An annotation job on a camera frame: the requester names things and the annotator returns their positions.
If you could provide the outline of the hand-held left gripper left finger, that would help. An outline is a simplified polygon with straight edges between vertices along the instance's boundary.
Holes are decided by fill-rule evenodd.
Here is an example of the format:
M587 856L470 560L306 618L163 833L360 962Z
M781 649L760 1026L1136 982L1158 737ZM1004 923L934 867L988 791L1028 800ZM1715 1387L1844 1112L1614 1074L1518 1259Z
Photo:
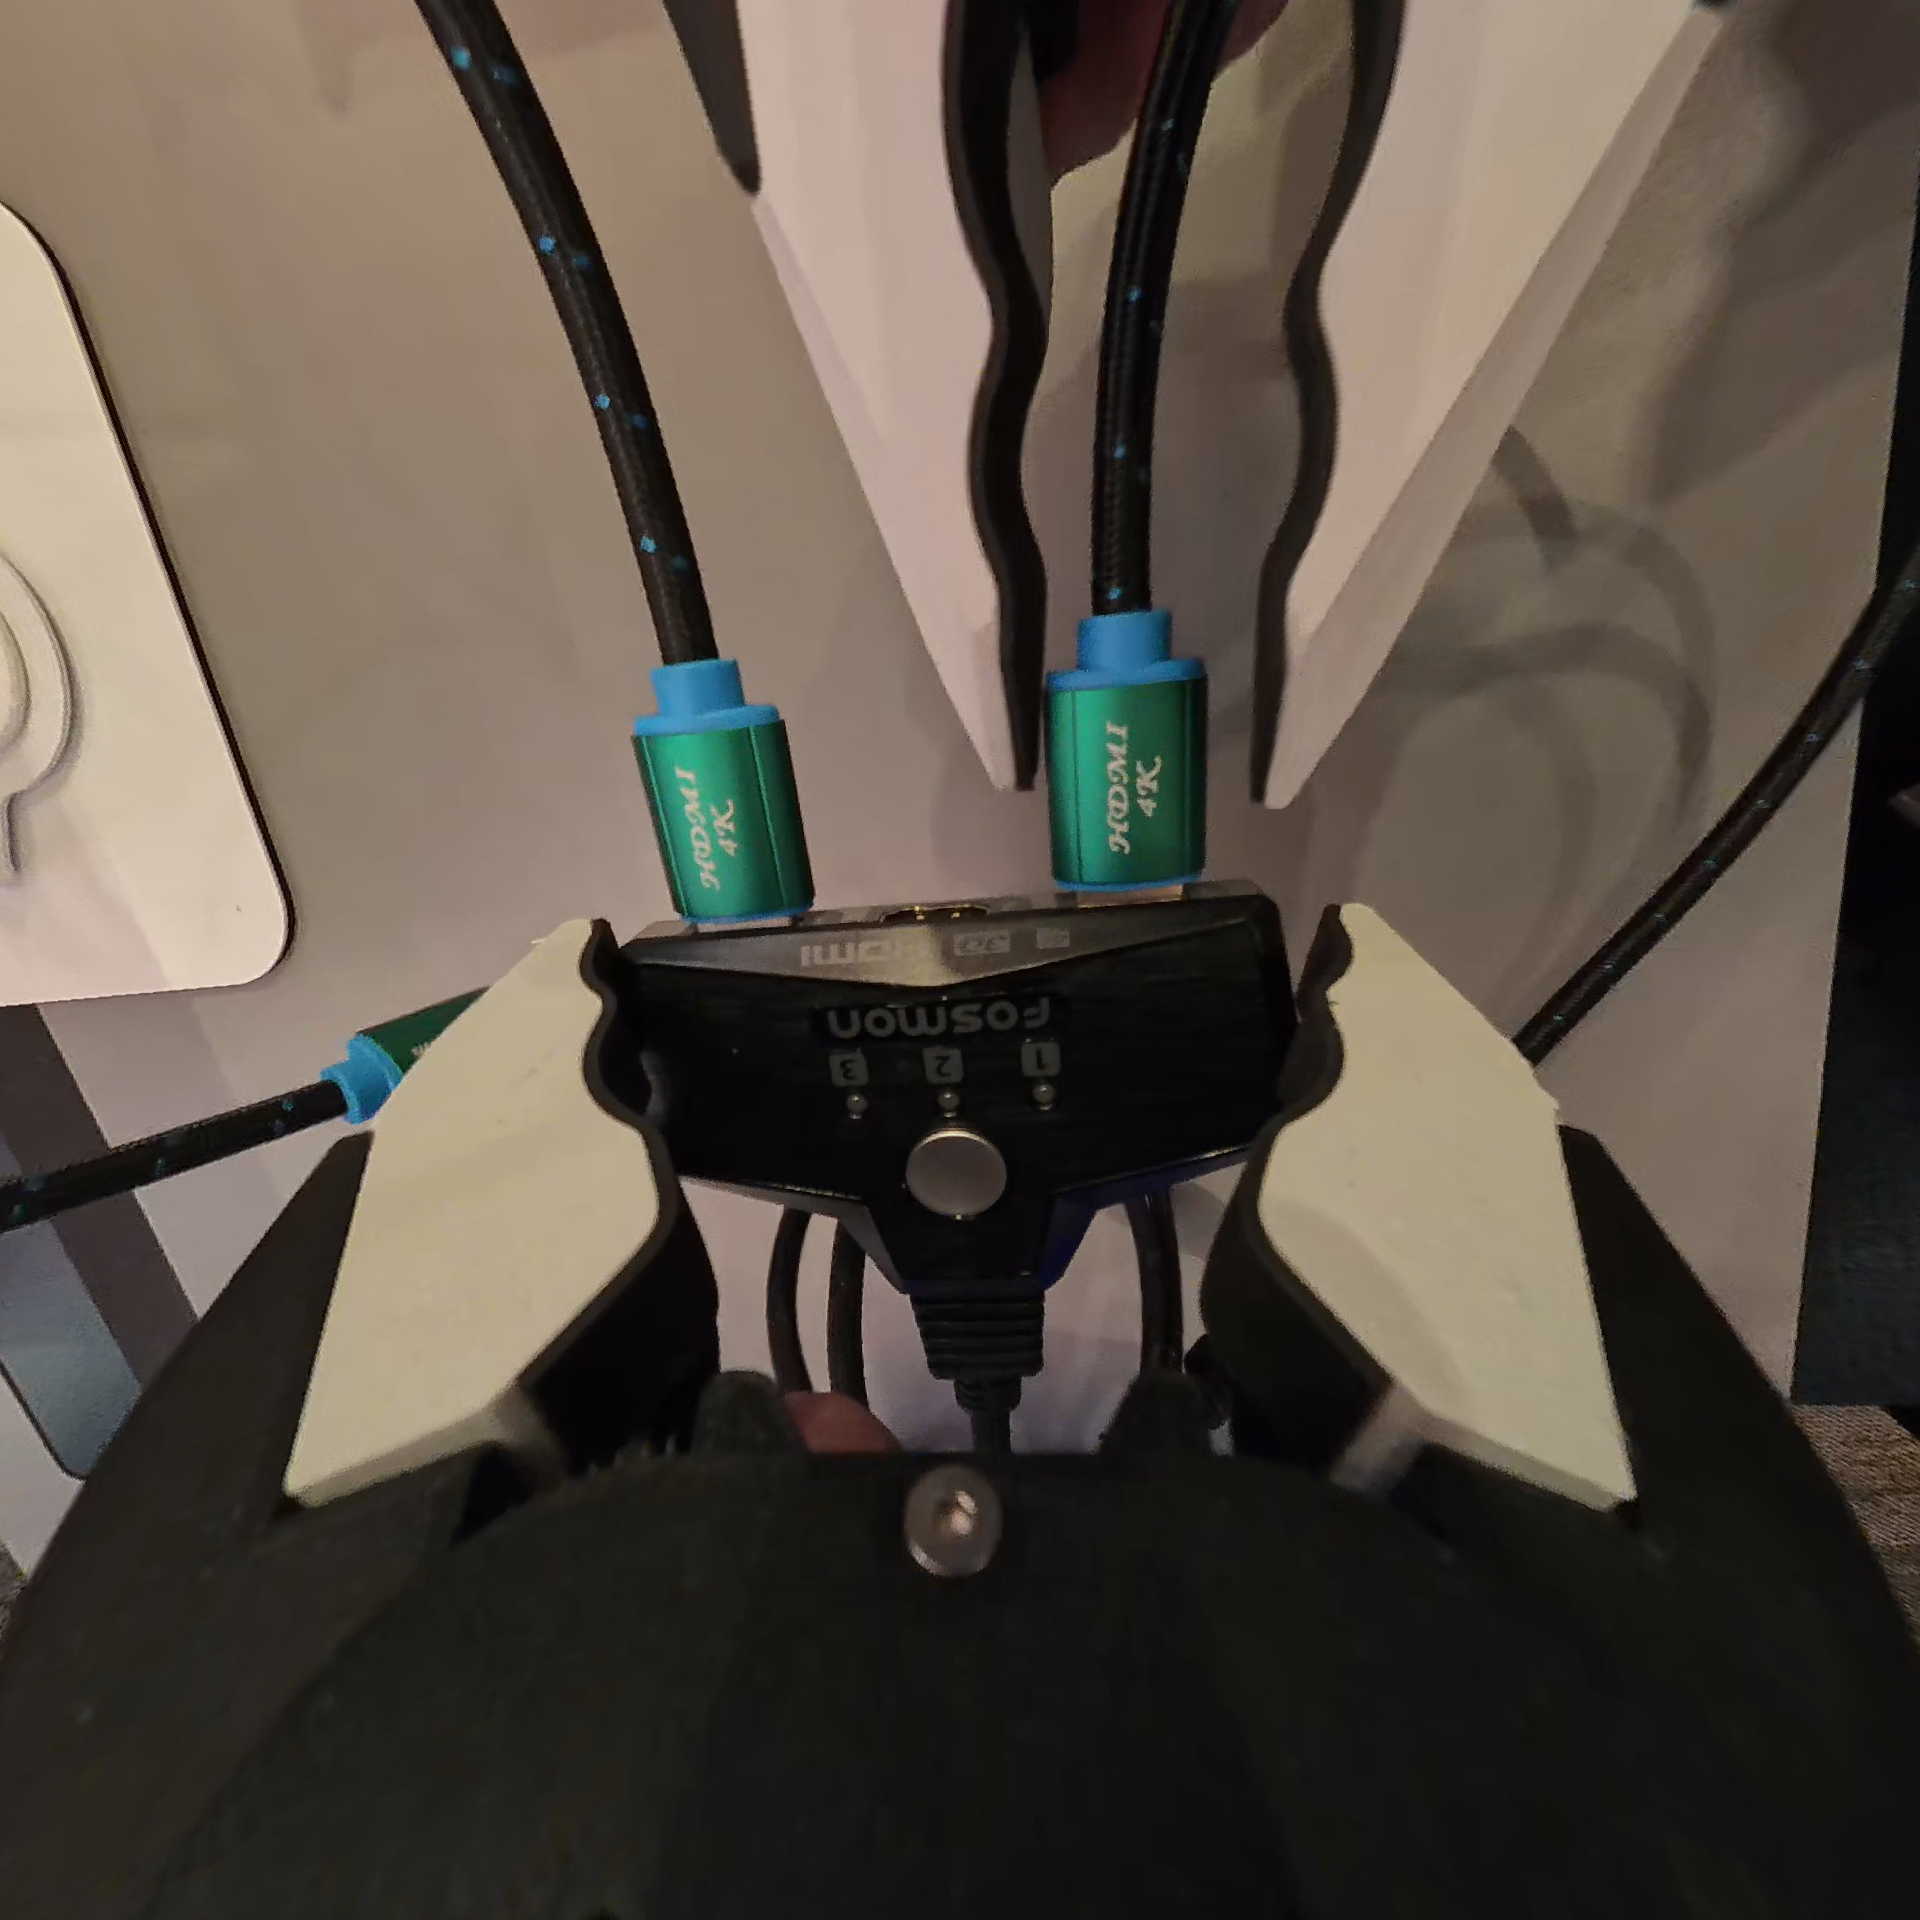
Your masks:
M539 939L425 1048L373 1127L292 1502L480 1449L542 1487L690 1448L717 1286L648 1098L598 919Z

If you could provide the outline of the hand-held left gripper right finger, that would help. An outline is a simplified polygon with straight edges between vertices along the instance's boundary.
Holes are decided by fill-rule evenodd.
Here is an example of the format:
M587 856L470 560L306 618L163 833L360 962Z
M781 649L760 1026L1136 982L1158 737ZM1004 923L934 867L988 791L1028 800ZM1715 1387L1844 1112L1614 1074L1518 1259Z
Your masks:
M1442 1449L1637 1500L1557 1104L1368 905L1314 934L1201 1319L1238 1457L1385 1497Z

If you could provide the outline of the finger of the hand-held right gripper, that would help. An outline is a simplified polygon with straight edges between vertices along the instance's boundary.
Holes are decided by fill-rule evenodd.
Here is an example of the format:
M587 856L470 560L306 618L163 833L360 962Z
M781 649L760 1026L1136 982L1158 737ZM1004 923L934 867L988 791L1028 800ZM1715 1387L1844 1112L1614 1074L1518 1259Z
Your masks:
M906 604L988 778L1032 790L1050 169L1028 7L757 2L752 131L755 220Z
M1722 6L1349 6L1352 99L1288 286L1298 462L1256 614L1251 791L1353 718L1593 278Z

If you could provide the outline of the black port adapter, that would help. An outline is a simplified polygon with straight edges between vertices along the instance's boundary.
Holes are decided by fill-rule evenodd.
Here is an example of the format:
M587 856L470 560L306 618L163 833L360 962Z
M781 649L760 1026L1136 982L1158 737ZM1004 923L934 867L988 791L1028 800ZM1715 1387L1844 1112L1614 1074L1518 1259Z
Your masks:
M678 1175L841 1224L970 1409L1041 1371L1097 1211L1248 1158L1297 1028L1248 882L653 931L616 990Z

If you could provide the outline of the person's right hand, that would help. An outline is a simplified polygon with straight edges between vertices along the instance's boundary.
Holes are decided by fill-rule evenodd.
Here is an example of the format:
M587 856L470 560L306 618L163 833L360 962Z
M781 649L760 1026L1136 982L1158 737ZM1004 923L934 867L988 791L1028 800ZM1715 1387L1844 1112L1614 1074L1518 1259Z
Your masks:
M1075 2L1069 55L1041 86L1041 138L1057 185L1133 129L1158 60L1171 2Z

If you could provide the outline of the dark trousers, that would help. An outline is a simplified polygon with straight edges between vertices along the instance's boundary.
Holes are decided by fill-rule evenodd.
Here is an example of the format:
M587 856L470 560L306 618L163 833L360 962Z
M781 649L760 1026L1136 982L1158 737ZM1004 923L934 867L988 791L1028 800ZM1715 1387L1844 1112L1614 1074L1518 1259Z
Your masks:
M1917 1403L1916 700L1867 703L1814 1124L1792 1394Z

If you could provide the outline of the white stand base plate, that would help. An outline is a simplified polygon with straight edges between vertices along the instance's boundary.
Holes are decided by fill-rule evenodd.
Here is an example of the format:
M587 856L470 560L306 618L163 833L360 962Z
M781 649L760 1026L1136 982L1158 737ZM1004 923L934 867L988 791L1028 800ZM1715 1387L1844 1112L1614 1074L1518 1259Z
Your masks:
M2 214L2 1004L250 985L296 911L53 252Z

